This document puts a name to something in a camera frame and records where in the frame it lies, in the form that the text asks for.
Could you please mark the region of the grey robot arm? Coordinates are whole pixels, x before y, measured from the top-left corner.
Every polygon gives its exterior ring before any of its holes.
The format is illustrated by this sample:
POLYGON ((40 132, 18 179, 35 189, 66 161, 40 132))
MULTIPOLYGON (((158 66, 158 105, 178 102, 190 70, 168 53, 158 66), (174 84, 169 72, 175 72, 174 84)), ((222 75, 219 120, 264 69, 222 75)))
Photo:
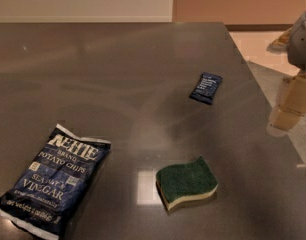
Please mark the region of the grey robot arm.
POLYGON ((292 26, 287 54, 290 64, 306 70, 306 10, 292 26))

